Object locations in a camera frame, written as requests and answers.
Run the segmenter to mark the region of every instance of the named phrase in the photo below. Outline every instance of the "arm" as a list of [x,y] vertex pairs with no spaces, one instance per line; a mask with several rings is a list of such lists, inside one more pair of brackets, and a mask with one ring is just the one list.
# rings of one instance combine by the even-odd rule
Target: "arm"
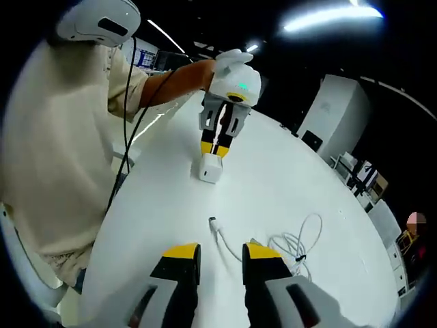
[[143,87],[139,106],[147,106],[152,97],[150,106],[155,106],[172,101],[189,92],[200,89],[208,90],[214,74],[212,71],[214,64],[214,60],[207,59],[179,68],[165,82],[159,93],[155,96],[156,90],[170,72],[148,78]]

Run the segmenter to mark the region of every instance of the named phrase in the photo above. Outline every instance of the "beige shirt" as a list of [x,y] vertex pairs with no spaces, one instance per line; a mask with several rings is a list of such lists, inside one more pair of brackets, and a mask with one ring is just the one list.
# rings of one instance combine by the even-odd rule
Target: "beige shirt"
[[[3,121],[0,197],[20,236],[73,286],[115,182],[108,111],[123,116],[129,64],[119,49],[42,42]],[[134,68],[128,117],[147,75]]]

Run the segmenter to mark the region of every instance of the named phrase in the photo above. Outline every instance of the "white glove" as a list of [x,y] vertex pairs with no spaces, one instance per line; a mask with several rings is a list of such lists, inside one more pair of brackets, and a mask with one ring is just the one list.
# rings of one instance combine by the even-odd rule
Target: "white glove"
[[229,67],[236,63],[247,63],[253,59],[251,53],[242,53],[240,49],[232,49],[221,53],[216,57],[216,64],[214,67],[214,73],[218,78],[225,77],[231,70]]

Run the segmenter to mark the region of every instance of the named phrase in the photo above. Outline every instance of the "white table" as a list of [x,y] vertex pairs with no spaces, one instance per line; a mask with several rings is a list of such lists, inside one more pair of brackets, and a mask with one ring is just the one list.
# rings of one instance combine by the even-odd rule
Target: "white table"
[[[332,169],[279,123],[252,111],[224,159],[216,184],[196,179],[200,157],[195,94],[167,130],[143,151],[107,214],[91,255],[81,318],[134,275],[147,277],[161,253],[174,245],[201,244],[201,284],[194,327],[248,327],[241,264],[222,243],[218,250],[208,217],[215,216],[238,252],[252,237],[298,234],[304,218],[324,222],[307,258],[313,281],[339,301],[352,322],[382,326],[396,307],[389,257],[369,217]],[[302,237],[311,246],[318,220]]]

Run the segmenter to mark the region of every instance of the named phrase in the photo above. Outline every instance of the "black ceiling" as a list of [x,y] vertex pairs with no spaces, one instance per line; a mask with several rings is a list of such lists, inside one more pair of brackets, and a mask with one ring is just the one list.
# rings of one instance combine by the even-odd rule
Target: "black ceiling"
[[[307,68],[357,78],[366,76],[403,88],[434,113],[435,25],[431,26],[432,1],[369,0],[383,20],[348,22],[311,33],[283,32],[284,23],[304,11],[328,5],[347,5],[333,1],[246,1],[246,0],[134,0],[142,23],[137,36],[159,49],[179,50],[147,23],[151,19],[164,29],[188,55],[214,57],[218,51],[240,48],[251,42],[260,48],[251,65],[267,77],[293,74]],[[213,46],[200,49],[194,41]]]

